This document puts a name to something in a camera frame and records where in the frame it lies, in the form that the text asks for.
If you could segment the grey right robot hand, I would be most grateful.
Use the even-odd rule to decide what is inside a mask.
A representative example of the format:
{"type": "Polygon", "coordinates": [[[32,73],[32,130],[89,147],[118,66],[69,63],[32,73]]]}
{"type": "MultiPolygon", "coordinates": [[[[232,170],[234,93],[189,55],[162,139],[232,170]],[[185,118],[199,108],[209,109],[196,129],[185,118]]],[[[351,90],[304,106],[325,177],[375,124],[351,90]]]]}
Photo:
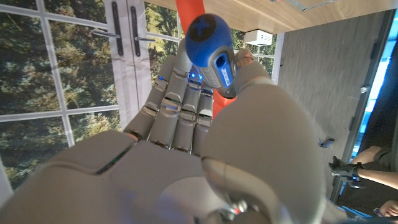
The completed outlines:
{"type": "Polygon", "coordinates": [[[237,97],[215,117],[190,103],[186,51],[166,60],[155,98],[123,131],[51,158],[1,207],[1,222],[346,221],[326,197],[307,115],[250,50],[233,55],[237,97]]]}

